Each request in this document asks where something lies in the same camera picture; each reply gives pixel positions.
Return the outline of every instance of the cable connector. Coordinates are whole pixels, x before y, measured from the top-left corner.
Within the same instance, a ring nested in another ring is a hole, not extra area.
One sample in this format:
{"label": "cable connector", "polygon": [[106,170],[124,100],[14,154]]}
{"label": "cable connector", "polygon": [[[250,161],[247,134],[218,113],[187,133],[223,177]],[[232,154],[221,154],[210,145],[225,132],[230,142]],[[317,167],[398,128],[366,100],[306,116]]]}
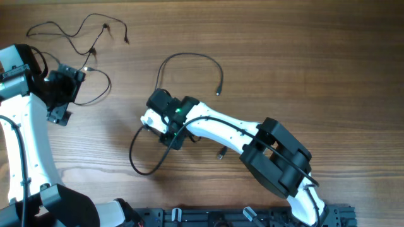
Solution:
{"label": "cable connector", "polygon": [[225,156],[226,152],[227,152],[227,147],[224,146],[224,147],[219,151],[219,153],[217,154],[217,159],[219,159],[219,160],[223,159],[223,157]]}
{"label": "cable connector", "polygon": [[94,69],[92,67],[84,67],[84,70],[86,70],[86,71],[94,71]]}
{"label": "cable connector", "polygon": [[222,85],[219,85],[219,87],[216,90],[216,95],[219,96],[222,92]]}

